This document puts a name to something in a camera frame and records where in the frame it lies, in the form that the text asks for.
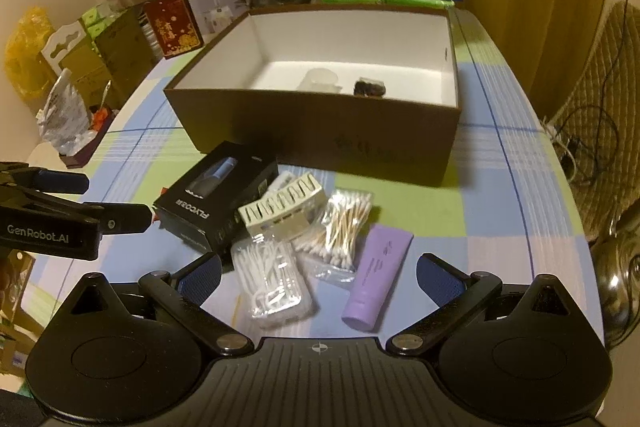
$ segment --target open box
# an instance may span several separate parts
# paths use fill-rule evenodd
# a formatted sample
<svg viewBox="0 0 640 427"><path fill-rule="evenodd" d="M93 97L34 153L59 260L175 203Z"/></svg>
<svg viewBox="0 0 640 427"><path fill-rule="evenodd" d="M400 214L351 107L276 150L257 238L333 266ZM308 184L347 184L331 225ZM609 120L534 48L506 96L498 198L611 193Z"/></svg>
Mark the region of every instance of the open box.
<svg viewBox="0 0 640 427"><path fill-rule="evenodd" d="M300 90L329 69L332 89ZM360 77L382 98L354 96ZM311 5L246 12L166 87L194 146L252 144L279 161L421 185L442 181L460 106L448 14Z"/></svg>

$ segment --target lavender cosmetic tube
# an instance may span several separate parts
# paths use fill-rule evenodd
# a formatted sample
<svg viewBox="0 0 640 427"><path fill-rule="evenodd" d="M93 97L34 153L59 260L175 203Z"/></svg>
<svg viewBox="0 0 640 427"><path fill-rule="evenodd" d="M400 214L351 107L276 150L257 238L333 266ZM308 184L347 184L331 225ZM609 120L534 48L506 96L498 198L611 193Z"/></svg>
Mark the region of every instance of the lavender cosmetic tube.
<svg viewBox="0 0 640 427"><path fill-rule="evenodd" d="M348 327L371 331L414 234L384 225L373 225L351 287L351 296L342 312Z"/></svg>

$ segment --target yellow plastic bag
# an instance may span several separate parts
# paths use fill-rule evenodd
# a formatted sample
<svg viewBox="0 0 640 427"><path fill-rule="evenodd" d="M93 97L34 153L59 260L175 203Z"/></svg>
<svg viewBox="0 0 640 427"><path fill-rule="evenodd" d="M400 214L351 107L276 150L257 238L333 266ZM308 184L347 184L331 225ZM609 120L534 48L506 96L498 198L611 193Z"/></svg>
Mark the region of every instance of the yellow plastic bag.
<svg viewBox="0 0 640 427"><path fill-rule="evenodd" d="M48 93L52 76L41 49L54 32L44 8L33 7L18 21L4 48L4 71L25 102Z"/></svg>

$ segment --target electric shaver image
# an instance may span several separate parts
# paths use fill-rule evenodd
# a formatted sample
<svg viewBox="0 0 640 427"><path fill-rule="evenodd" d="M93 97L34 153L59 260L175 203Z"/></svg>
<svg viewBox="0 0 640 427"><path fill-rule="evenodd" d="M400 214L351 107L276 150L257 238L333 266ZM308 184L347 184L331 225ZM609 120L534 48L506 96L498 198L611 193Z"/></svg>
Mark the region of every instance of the electric shaver image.
<svg viewBox="0 0 640 427"><path fill-rule="evenodd" d="M223 158L202 172L185 188L185 191L191 196L203 200L225 180L237 164L238 160L231 158L231 156Z"/></svg>

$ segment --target checkered tablecloth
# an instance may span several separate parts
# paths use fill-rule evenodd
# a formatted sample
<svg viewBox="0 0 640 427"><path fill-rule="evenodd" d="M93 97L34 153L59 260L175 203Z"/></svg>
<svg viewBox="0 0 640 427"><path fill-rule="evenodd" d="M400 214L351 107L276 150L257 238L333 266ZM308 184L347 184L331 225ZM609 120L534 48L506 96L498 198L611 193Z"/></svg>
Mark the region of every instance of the checkered tablecloth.
<svg viewBox="0 0 640 427"><path fill-rule="evenodd" d="M370 190L378 221L415 238L388 301L378 335L391 334L436 309L418 288L415 264L429 251L467 273L491 271L507 283L536 273L558 275L602 338L602 319L587 243L571 191L549 140L502 55L471 13L457 10L452 28L463 107L442 187L429 188L316 171L327 192ZM81 201L151 205L201 155L181 128L162 88L191 55L162 61L116 118L84 172L91 185ZM139 235L106 236L92 263L38 256L23 307L46 323L82 274L103 272L111 282L135 281L155 269L176 271L198 256L159 223ZM353 337L340 314L348 292L312 280L318 311L266 333ZM203 308L257 341L233 272Z"/></svg>

